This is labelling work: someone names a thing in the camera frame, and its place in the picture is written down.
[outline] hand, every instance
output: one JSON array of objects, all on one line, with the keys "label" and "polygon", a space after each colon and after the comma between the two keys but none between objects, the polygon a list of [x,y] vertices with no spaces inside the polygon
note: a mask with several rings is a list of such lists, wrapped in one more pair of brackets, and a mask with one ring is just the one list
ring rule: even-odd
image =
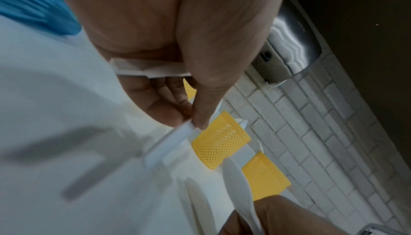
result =
[{"label": "hand", "polygon": [[193,75],[193,107],[181,78],[119,77],[155,120],[176,126],[189,115],[207,127],[219,101],[268,36],[282,0],[65,0],[106,58],[182,61]]},{"label": "hand", "polygon": [[[270,196],[254,202],[266,235],[348,235],[325,219],[301,208],[282,196]],[[245,235],[251,230],[233,211],[219,235]]]}]

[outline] white plastic spoon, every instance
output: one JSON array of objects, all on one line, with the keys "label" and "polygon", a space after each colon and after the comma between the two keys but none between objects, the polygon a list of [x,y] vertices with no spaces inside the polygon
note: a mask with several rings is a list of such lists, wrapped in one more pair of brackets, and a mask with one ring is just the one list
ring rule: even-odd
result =
[{"label": "white plastic spoon", "polygon": [[234,209],[247,222],[254,235],[264,235],[254,208],[250,184],[243,171],[230,158],[225,158],[221,167],[224,185]]}]

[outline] yellow perforated cup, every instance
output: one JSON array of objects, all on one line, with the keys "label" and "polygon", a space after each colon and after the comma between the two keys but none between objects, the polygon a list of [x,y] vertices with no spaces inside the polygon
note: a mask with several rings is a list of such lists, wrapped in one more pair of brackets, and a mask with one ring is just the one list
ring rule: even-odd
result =
[{"label": "yellow perforated cup", "polygon": [[183,83],[185,92],[187,93],[187,99],[191,100],[194,96],[196,96],[197,90],[191,87],[185,79],[183,79]]},{"label": "yellow perforated cup", "polygon": [[209,169],[215,169],[250,140],[247,132],[223,111],[191,145],[198,158]]},{"label": "yellow perforated cup", "polygon": [[250,183],[253,200],[280,194],[291,185],[286,176],[261,151],[242,168]]}]

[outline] table surface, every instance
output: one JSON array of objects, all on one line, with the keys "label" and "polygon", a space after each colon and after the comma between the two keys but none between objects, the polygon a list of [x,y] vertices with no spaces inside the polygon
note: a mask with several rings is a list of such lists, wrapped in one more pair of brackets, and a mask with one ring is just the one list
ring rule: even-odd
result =
[{"label": "table surface", "polygon": [[[233,210],[221,171],[188,141],[164,159],[171,184],[141,191],[136,155],[171,128],[130,101],[84,32],[58,37],[0,16],[0,35],[0,234],[196,234],[182,189],[189,177],[220,229]],[[243,165],[253,155],[246,145],[233,158]],[[80,196],[64,197],[102,172],[79,185]],[[146,196],[156,192],[152,207]],[[143,207],[152,209],[146,218]]]}]

